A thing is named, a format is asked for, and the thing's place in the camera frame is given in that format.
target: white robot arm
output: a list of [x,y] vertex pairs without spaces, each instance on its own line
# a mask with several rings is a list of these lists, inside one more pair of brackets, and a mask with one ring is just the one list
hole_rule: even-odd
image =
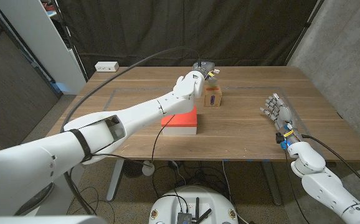
[[291,168],[301,177],[304,190],[333,210],[345,223],[360,224],[360,201],[351,195],[343,187],[339,177],[325,166],[324,158],[303,140],[289,107],[276,93],[269,96],[266,106],[268,110],[260,110],[275,122],[279,132],[277,137],[284,137],[282,148],[288,151],[290,157],[296,159],[291,163]]
[[110,154],[137,130],[165,116],[188,113],[202,95],[204,75],[179,77],[168,94],[119,111],[79,117],[65,132],[0,151],[0,215],[13,215],[31,197],[71,167]]

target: white power outlet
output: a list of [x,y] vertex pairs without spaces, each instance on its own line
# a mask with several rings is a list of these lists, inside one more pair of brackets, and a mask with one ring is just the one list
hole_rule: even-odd
[[116,72],[119,64],[118,62],[97,62],[94,67],[98,72]]

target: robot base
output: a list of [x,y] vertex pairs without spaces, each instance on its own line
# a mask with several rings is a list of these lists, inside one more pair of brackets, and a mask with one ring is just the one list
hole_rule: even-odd
[[[188,204],[188,213],[192,214],[193,220],[196,217],[196,198],[199,198],[199,217],[208,209],[211,213],[201,221],[201,224],[218,223],[218,224],[237,224],[238,218],[234,206],[223,195],[216,191],[200,185],[187,185],[176,188],[176,192],[183,197]],[[172,190],[165,195],[175,195]],[[186,204],[181,198],[162,197],[153,205],[149,214],[149,224],[169,224],[179,223],[178,214],[181,212],[179,199],[186,213]],[[181,221],[180,224],[191,224],[191,222]]]

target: black curtain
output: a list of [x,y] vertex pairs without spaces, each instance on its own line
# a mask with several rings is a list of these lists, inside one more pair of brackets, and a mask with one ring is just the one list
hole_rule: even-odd
[[[317,0],[64,0],[58,5],[88,77],[171,47],[216,65],[283,65]],[[191,66],[182,51],[145,66]]]

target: wooden table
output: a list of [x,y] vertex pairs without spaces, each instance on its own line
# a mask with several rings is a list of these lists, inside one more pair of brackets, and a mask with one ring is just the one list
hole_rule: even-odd
[[[272,93],[278,93],[291,107],[300,133],[309,134],[332,147],[349,162],[360,162],[360,139],[296,67],[217,67],[222,87],[218,108],[203,107],[197,99],[195,136],[160,136],[156,160],[284,161],[275,143],[273,121],[260,110]],[[72,119],[96,111],[124,109],[172,90],[179,76],[190,67],[138,67],[104,86],[91,96]],[[82,96],[115,73],[96,72],[66,112],[51,129],[57,134],[69,109]],[[160,122],[132,135],[115,154],[131,159],[150,159]],[[311,142],[327,161],[338,158]]]

